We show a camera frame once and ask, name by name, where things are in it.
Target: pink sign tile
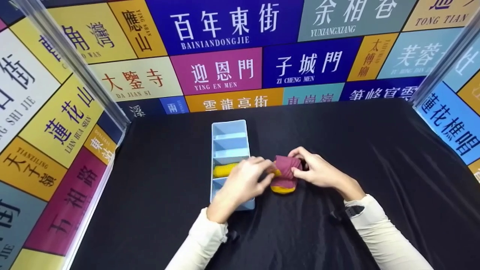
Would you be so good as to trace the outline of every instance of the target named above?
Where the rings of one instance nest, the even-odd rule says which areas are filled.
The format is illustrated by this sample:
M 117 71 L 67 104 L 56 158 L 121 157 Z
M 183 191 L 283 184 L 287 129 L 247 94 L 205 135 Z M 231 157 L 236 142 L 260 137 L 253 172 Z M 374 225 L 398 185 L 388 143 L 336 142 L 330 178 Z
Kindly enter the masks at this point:
M 6 27 L 7 26 L 5 25 L 5 23 L 2 20 L 0 20 L 0 31 L 5 29 Z
M 106 167 L 82 147 L 24 246 L 66 255 Z
M 262 88 L 262 48 L 170 57 L 184 95 Z

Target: person's left hand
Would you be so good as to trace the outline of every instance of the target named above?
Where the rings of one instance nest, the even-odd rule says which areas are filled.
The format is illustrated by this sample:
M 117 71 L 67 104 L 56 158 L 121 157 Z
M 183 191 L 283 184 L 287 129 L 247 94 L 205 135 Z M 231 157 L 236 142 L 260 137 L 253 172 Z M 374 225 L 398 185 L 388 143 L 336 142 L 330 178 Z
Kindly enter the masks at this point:
M 275 165 L 262 157 L 250 157 L 235 166 L 223 187 L 216 193 L 207 208 L 207 218 L 217 223 L 225 223 L 229 216 L 242 203 L 262 194 L 270 185 L 274 174 L 268 174 L 258 182 L 264 172 L 273 172 Z

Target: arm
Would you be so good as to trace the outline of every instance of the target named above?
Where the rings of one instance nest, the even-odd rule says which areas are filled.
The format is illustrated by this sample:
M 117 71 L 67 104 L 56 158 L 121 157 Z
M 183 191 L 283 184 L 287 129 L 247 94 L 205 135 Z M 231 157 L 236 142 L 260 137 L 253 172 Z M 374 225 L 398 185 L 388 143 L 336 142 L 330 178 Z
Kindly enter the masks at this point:
M 427 260 L 390 222 L 380 204 L 366 195 L 357 181 L 337 188 L 345 206 L 359 205 L 363 211 L 350 218 L 353 226 L 382 270 L 433 270 Z
M 166 270 L 203 270 L 222 243 L 227 241 L 227 219 L 242 203 L 263 193 L 273 173 L 258 182 L 260 174 L 273 167 L 263 158 L 251 157 L 232 169 L 224 186 L 208 208 L 202 209 L 187 238 Z
M 345 199 L 345 206 L 364 206 L 363 211 L 350 220 L 380 269 L 432 270 L 427 260 L 390 222 L 380 204 L 365 194 L 355 179 L 303 147 L 292 150 L 288 156 L 304 159 L 308 165 L 308 171 L 292 168 L 295 177 L 316 186 L 334 188 Z

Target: sleeve cuff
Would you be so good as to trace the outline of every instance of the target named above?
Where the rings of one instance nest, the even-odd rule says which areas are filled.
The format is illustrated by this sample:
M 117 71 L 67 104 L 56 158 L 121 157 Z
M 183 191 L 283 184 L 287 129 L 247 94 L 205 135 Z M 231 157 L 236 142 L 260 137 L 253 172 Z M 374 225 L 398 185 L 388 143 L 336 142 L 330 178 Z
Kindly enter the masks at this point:
M 377 223 L 383 219 L 387 219 L 382 206 L 380 206 L 377 200 L 375 200 L 375 198 L 369 194 L 367 194 L 361 200 L 354 200 L 350 202 L 344 201 L 344 203 L 346 207 L 365 207 L 365 209 L 360 214 L 350 218 L 353 226 L 355 226 L 355 228 L 357 229 L 361 229 L 363 227 L 370 227 L 374 223 Z
M 208 220 L 206 209 L 200 211 L 200 215 L 190 228 L 189 235 L 203 247 L 215 242 L 225 243 L 227 241 L 228 224 L 218 224 Z

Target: plastic organizer tray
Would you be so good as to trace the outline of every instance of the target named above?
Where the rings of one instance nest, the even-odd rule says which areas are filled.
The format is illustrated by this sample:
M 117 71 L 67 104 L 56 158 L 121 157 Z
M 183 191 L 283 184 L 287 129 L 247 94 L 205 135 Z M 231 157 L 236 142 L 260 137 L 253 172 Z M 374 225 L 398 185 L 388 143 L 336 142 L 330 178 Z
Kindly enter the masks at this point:
M 210 202 L 215 194 L 223 187 L 226 177 L 213 178 L 213 169 L 217 165 L 227 165 L 240 162 L 250 157 L 248 144 L 247 122 L 236 120 L 217 122 L 212 124 L 212 171 L 210 174 Z M 237 211 L 255 208 L 255 199 L 252 199 L 237 208 Z

